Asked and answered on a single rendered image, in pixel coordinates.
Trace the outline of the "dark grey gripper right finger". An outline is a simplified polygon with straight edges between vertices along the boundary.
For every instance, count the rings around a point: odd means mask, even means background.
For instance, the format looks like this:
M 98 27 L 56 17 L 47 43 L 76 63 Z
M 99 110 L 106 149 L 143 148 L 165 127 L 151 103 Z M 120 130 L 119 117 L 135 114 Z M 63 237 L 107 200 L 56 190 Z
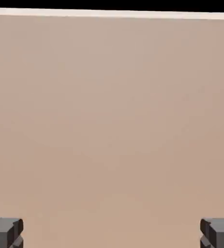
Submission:
M 200 230 L 200 248 L 224 248 L 224 218 L 202 218 Z

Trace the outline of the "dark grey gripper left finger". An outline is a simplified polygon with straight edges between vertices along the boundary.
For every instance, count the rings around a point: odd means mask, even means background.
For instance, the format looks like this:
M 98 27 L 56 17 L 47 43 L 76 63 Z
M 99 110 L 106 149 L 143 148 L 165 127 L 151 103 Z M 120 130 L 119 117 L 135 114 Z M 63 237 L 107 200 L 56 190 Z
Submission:
M 0 217 L 0 248 L 24 248 L 23 230 L 23 219 Z

